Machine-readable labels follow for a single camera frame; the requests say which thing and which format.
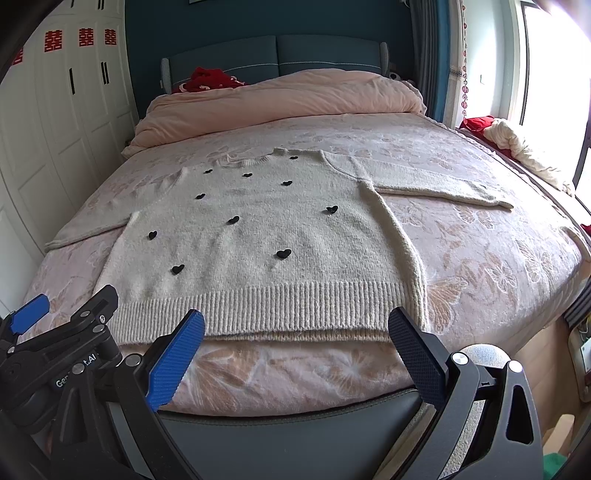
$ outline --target red cloth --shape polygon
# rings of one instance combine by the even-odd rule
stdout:
[[[491,126],[494,120],[495,120],[495,117],[490,116],[490,115],[477,116],[474,118],[465,118],[464,120],[462,120],[462,123],[460,124],[460,128],[465,128],[465,129],[469,130],[470,132],[472,132],[474,134],[475,137],[480,138],[484,143],[486,143],[487,145],[490,145],[491,148],[493,148],[494,150],[501,152],[503,155],[509,157],[511,160],[515,160],[511,156],[511,150],[501,150],[499,147],[496,146],[496,143],[491,142],[490,140],[488,140],[484,136],[483,130],[486,127]]]
[[[173,93],[202,92],[218,88],[236,88],[243,85],[246,85],[246,83],[239,82],[236,77],[226,75],[220,69],[197,67],[191,75],[191,79],[186,83],[181,83],[173,90]]]

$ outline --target mattress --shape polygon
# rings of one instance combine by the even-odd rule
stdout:
[[[204,135],[131,157],[86,207],[127,194],[183,166],[264,155],[274,147],[325,150],[496,185],[515,208],[384,196],[418,249],[428,307],[453,351],[491,343],[510,355],[577,297],[588,251],[572,223],[528,179],[485,147],[422,115],[308,116]],[[44,293],[50,313],[23,339],[69,320],[88,298],[122,229],[50,251],[26,300]],[[147,345],[124,345],[124,354]],[[394,347],[379,342],[205,340],[166,409],[258,416],[321,410],[411,384]]]

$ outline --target teal wall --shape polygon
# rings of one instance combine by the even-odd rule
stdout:
[[[160,58],[239,38],[326,34],[386,41],[397,72],[414,73],[410,10],[399,0],[126,0],[125,29],[140,116],[164,93]]]

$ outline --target teal headboard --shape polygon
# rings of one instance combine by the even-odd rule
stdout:
[[[222,69],[249,84],[300,70],[338,68],[389,75],[385,42],[335,35],[267,35],[195,48],[160,63],[163,90],[171,93],[196,67]]]

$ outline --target window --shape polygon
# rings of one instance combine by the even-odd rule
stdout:
[[[562,10],[550,15],[521,6],[527,45],[521,123],[558,159],[591,209],[591,42]]]

